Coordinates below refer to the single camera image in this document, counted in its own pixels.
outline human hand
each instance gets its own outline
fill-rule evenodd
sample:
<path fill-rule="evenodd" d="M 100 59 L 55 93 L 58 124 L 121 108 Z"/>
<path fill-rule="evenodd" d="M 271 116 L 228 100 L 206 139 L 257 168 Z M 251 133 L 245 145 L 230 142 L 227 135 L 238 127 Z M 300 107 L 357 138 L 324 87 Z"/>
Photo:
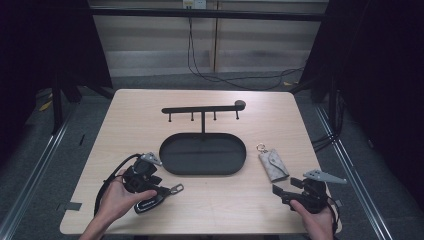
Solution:
<path fill-rule="evenodd" d="M 99 211 L 81 235 L 82 239 L 100 239 L 107 228 L 117 219 L 124 216 L 135 204 L 156 196 L 155 190 L 141 193 L 128 192 L 123 184 L 122 174 L 125 169 L 119 171 L 107 188 L 102 197 Z"/>
<path fill-rule="evenodd" d="M 128 192 L 123 184 L 122 174 L 124 172 L 125 169 L 119 171 L 118 177 L 110 183 L 102 197 L 96 217 L 99 216 L 115 221 L 124 216 L 138 202 L 156 196 L 157 193 L 155 190 L 148 190 L 141 193 Z"/>
<path fill-rule="evenodd" d="M 328 207 L 324 208 L 320 213 L 312 214 L 296 200 L 291 200 L 290 205 L 302 217 L 303 226 L 312 240 L 333 239 L 333 217 Z"/>

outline white wall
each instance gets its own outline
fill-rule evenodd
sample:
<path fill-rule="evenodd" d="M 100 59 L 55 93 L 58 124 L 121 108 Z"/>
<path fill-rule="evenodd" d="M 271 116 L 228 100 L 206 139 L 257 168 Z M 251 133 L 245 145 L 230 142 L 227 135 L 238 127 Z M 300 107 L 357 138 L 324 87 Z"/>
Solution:
<path fill-rule="evenodd" d="M 90 3 L 182 8 L 182 0 L 91 0 Z M 323 13 L 326 6 L 326 1 L 207 1 L 207 9 L 236 11 Z M 94 19 L 112 76 L 189 72 L 187 18 L 95 16 Z M 262 71 L 301 67 L 319 23 L 193 19 L 192 27 L 196 63 L 201 71 Z"/>

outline gray fabric pouch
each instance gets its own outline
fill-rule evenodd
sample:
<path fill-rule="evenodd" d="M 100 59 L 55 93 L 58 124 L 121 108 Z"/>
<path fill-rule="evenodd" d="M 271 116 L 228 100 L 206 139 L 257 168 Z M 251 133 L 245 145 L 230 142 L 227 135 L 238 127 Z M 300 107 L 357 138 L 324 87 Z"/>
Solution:
<path fill-rule="evenodd" d="M 278 182 L 290 176 L 286 166 L 284 166 L 283 161 L 275 149 L 261 152 L 259 154 L 259 159 L 271 182 Z"/>

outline wooden table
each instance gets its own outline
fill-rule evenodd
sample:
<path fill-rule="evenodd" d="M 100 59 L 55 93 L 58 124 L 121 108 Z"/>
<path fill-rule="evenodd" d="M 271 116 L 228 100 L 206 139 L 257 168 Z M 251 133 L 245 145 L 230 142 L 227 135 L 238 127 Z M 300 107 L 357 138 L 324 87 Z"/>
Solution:
<path fill-rule="evenodd" d="M 256 146 L 275 148 L 292 177 L 319 169 L 294 97 L 281 92 L 119 90 L 111 103 L 71 202 L 79 211 L 65 213 L 60 230 L 81 234 L 93 217 L 96 194 L 103 180 L 128 156 L 153 152 L 180 132 L 200 132 L 200 113 L 173 114 L 162 108 L 233 105 L 246 102 L 239 112 L 206 113 L 206 132 L 231 133 L 247 149 L 243 168 L 230 176 L 177 176 L 158 167 L 162 186 L 182 183 L 184 191 L 170 196 L 159 207 L 137 215 L 130 210 L 112 224 L 109 234 L 284 234 L 305 232 L 300 217 L 272 193 Z M 301 192 L 289 180 L 278 184 L 286 191 Z"/>

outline wrist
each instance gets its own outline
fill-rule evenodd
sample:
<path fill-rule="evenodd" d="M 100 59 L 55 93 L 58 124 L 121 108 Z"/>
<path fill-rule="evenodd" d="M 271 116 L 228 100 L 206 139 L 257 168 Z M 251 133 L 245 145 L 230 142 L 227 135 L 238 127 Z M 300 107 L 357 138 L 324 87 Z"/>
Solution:
<path fill-rule="evenodd" d="M 108 227 L 113 223 L 112 219 L 104 218 L 97 214 L 88 224 L 80 240 L 101 239 Z"/>

